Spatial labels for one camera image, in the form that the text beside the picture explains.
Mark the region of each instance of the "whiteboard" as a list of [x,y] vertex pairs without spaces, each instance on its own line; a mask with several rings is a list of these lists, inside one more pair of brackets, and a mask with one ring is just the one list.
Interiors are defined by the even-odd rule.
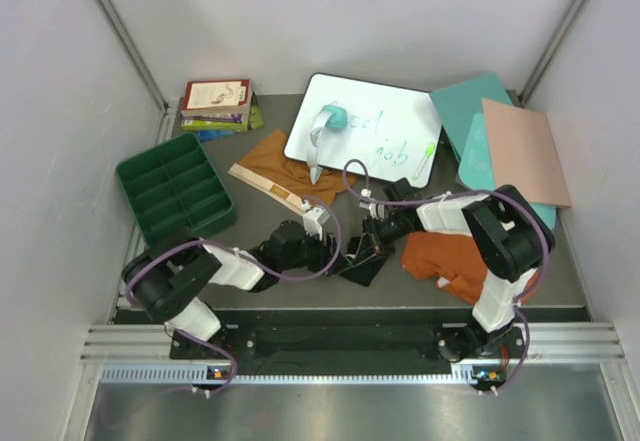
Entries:
[[[406,177],[416,188],[426,186],[442,130],[428,93],[314,74],[284,150],[287,158],[306,162],[311,126],[327,104],[346,109],[349,120],[344,130],[323,130],[318,142],[320,166],[342,170],[357,158],[373,178],[393,182]],[[430,144],[435,150],[413,179]],[[356,164],[349,172],[364,174]]]

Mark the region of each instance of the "teal card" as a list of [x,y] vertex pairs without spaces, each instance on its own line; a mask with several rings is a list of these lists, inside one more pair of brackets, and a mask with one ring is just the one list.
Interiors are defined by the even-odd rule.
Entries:
[[[460,180],[469,189],[495,189],[493,169],[491,168],[491,154],[489,153],[489,139],[484,114],[476,113],[472,116],[469,136],[460,160],[458,169]],[[556,225],[556,207],[548,204],[531,203],[533,210],[549,229]]]
[[473,116],[482,112],[482,98],[513,105],[495,73],[433,91],[430,96],[458,160],[462,158]]

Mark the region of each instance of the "book cover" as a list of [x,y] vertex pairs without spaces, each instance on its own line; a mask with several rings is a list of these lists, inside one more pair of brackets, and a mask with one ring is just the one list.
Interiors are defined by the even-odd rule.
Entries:
[[511,98],[496,73],[489,73],[430,93],[458,161],[462,158],[476,113],[482,113],[482,99],[511,105]]
[[246,113],[251,91],[248,79],[191,81],[182,102],[184,115]]

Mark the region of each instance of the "orange cloth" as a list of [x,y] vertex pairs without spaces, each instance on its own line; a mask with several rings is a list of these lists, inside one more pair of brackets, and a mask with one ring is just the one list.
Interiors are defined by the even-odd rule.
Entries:
[[[313,195],[328,205],[333,203],[336,194],[346,190],[342,182],[342,173],[330,169],[323,169],[318,182],[311,184],[309,166],[286,158],[284,155],[286,144],[287,135],[276,129],[237,164],[288,189],[296,196]],[[350,174],[347,179],[353,186],[356,175]]]
[[[411,233],[402,253],[402,267],[419,280],[433,276],[447,279],[448,284],[436,285],[469,304],[478,302],[487,277],[487,266],[473,238],[458,234]],[[534,274],[527,287],[537,277]]]

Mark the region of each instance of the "metal frame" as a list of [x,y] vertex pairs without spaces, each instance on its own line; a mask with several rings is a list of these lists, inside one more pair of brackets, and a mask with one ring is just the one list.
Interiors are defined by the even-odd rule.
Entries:
[[124,52],[127,57],[131,60],[134,69],[142,79],[147,91],[153,98],[154,102],[158,105],[160,109],[166,110],[169,106],[167,101],[164,99],[158,84],[155,79],[151,75],[151,71],[147,67],[147,64],[144,61],[144,58],[138,51],[136,44],[133,42],[133,38],[127,31],[124,23],[122,22],[122,18],[118,14],[118,11],[114,7],[111,0],[96,0],[96,4],[103,12],[106,17],[109,26],[113,30],[113,34],[116,36],[122,47],[124,48]]
[[[105,366],[100,379],[104,384],[197,384],[216,385],[223,380],[210,379],[207,374],[211,366],[201,364],[110,364]],[[455,364],[450,374],[414,375],[348,375],[348,376],[305,376],[305,375],[238,375],[233,378],[235,385],[302,386],[302,385],[443,385],[476,384],[473,366]]]
[[551,39],[545,46],[544,51],[542,52],[542,55],[540,56],[540,59],[536,64],[536,67],[533,68],[533,71],[529,75],[529,79],[524,85],[524,88],[522,88],[520,99],[522,100],[523,104],[527,104],[527,102],[529,102],[529,100],[531,99],[533,92],[540,84],[540,81],[546,73],[547,68],[551,64],[551,61],[553,61],[553,58],[555,58],[560,49],[560,46],[567,38],[567,35],[569,34],[571,28],[576,23],[578,16],[580,15],[580,13],[582,13],[582,11],[584,11],[587,1],[588,0],[572,0],[569,4],[569,7],[560,20],[560,23],[551,35]]
[[[640,439],[640,403],[635,384],[631,378],[624,351],[612,323],[531,323],[531,346],[525,365],[599,365],[612,406],[625,441]],[[113,369],[127,365],[155,369],[157,376],[173,368],[188,369],[198,366],[227,367],[227,361],[198,360],[185,362],[171,360],[171,339],[164,328],[158,325],[96,325],[89,329],[82,350],[82,371],[77,379],[77,391],[73,406],[69,410],[66,429],[61,439],[80,441],[84,439],[89,415],[95,401],[98,384],[103,372],[111,369],[108,379],[113,382]],[[453,377],[440,379],[428,376],[375,376],[375,377],[287,377],[244,376],[238,384],[458,384],[464,381],[465,364],[482,365],[493,361],[466,360],[455,368]],[[137,375],[119,382],[136,382]],[[188,382],[170,380],[167,382]]]

